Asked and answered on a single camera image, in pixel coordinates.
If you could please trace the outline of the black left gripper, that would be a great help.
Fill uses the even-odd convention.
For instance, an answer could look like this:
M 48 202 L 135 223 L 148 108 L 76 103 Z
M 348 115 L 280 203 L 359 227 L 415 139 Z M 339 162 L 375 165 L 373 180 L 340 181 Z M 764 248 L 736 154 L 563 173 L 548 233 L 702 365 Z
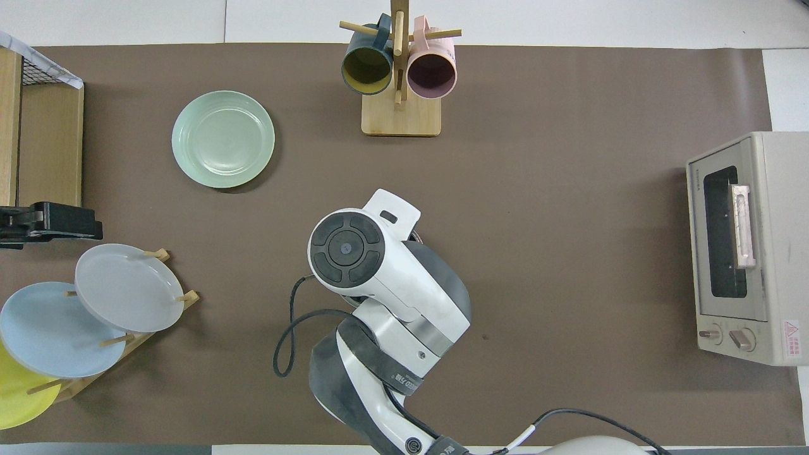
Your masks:
M 24 248 L 24 245 L 54 239 L 103 239 L 103 224 L 95 211 L 75 205 L 37 202 L 33 207 L 1 207 L 2 225 L 32 225 L 33 237 L 26 227 L 2 226 L 1 248 Z

